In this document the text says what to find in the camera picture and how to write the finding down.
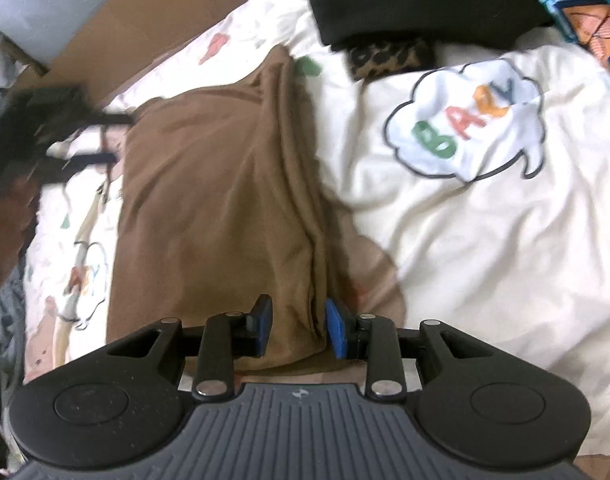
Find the person left hand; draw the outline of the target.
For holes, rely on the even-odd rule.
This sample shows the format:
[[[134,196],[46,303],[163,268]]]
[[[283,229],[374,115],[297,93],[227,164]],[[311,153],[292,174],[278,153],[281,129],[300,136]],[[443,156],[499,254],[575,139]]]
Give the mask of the person left hand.
[[[36,220],[38,182],[18,177],[9,193],[0,198],[0,287],[17,265],[28,234]]]

